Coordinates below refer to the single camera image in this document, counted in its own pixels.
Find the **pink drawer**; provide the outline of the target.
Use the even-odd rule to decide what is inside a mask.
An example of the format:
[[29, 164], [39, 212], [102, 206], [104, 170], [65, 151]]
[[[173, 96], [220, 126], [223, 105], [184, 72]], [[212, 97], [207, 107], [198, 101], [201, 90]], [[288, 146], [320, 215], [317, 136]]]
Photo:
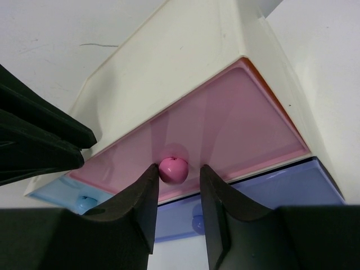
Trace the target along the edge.
[[151, 164], [183, 159], [188, 176], [179, 185], [160, 184], [164, 203], [198, 192], [205, 164], [229, 181], [308, 153], [265, 80], [241, 58], [68, 176], [116, 194]]

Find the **light blue small drawer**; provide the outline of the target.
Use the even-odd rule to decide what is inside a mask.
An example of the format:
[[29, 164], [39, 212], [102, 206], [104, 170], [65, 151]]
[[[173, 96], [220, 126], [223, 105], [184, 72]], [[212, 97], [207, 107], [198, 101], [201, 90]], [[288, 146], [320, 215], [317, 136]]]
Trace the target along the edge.
[[84, 214], [113, 195], [68, 176], [62, 175], [42, 186], [30, 185], [26, 197]]

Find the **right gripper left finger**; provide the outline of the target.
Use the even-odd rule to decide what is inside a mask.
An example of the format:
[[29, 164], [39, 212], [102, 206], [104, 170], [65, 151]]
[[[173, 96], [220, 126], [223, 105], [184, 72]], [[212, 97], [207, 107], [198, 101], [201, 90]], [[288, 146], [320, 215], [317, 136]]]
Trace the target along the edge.
[[153, 252], [159, 170], [78, 215], [61, 208], [1, 210], [2, 269], [146, 269]]

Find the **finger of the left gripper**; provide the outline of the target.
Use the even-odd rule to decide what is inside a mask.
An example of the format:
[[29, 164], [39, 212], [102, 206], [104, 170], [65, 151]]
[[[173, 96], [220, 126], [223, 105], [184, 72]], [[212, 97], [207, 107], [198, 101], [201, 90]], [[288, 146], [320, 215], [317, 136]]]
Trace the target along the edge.
[[94, 133], [1, 67], [1, 185], [78, 169]]

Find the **cream drawer organizer box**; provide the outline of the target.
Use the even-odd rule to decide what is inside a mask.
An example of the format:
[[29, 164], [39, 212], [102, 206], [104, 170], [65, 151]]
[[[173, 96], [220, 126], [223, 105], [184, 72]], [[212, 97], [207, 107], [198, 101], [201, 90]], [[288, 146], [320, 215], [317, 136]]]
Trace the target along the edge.
[[[156, 10], [89, 76], [70, 109], [97, 138], [83, 152], [85, 163], [241, 58], [251, 61], [309, 148], [267, 169], [315, 156], [334, 175], [299, 79], [253, 1], [166, 1]], [[71, 171], [34, 177], [29, 186]]]

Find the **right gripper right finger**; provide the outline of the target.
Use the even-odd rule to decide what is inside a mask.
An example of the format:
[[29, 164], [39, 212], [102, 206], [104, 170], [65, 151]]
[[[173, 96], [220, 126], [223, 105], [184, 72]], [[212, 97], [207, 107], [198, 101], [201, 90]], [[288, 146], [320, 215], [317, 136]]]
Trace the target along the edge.
[[270, 209], [208, 165], [200, 195], [210, 269], [358, 269], [359, 206]]

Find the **purple-blue drawer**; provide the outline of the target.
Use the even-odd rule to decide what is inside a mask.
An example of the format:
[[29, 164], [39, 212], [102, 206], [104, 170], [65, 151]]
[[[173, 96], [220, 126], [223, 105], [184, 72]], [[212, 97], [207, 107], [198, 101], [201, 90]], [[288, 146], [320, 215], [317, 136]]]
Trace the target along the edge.
[[[343, 205], [345, 200], [323, 164], [310, 157], [242, 180], [231, 186], [271, 209], [284, 205]], [[158, 206], [157, 243], [204, 235], [199, 193]]]

